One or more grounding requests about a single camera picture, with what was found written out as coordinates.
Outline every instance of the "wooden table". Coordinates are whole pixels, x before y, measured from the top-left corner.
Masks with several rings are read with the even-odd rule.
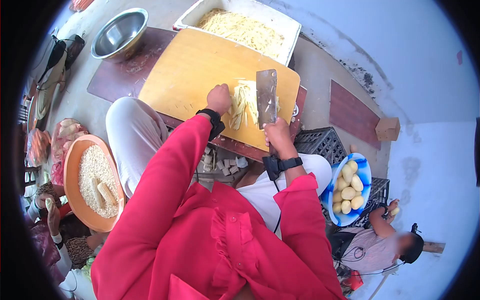
[[[144,43],[137,54],[122,63],[102,61],[88,85],[87,92],[111,103],[125,96],[137,98],[156,61],[176,34],[174,31],[148,27]],[[295,122],[290,123],[292,141],[300,126],[306,95],[307,90],[299,86],[297,94],[299,112],[295,117]],[[169,127],[176,128],[183,123],[179,119],[160,112],[159,115]],[[262,161],[262,157],[268,155],[266,151],[247,146],[228,137],[220,136],[211,143],[257,161]]]

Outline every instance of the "white pants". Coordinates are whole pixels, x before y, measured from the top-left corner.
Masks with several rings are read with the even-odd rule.
[[[123,190],[131,198],[148,162],[167,139],[167,127],[147,104],[123,97],[108,110],[107,135]],[[316,176],[317,194],[320,195],[332,178],[330,165],[320,155],[300,154],[300,157],[305,171]],[[287,187],[284,173],[276,182],[280,190]],[[274,231],[280,208],[273,199],[277,190],[267,173],[263,172],[254,184],[241,187],[238,191],[260,213],[267,227]]]

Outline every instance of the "red jacket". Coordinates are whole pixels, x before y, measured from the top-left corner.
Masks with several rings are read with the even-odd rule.
[[[189,119],[150,160],[92,265],[96,297],[232,299],[248,282],[257,299],[343,299],[313,174],[274,197],[282,240],[235,189],[189,188],[210,128]]]

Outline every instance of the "cleaver blade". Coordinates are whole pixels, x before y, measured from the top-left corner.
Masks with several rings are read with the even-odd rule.
[[[276,122],[276,70],[257,72],[258,128]]]

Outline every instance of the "orange tray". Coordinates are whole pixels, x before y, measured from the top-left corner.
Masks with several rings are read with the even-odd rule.
[[[111,218],[104,218],[91,209],[85,202],[80,187],[78,186],[78,170],[80,160],[83,152],[92,145],[99,145],[103,153],[107,157],[110,168],[115,178],[115,185],[117,187],[117,194],[119,199],[119,213]],[[63,170],[63,184],[65,194],[67,195],[68,203],[72,208],[73,213],[89,228],[98,232],[109,232],[113,229],[121,213],[125,207],[125,194],[120,184],[120,178],[117,172],[117,166],[113,160],[107,144],[99,137],[87,134],[76,139],[71,145],[65,160],[65,167]]]

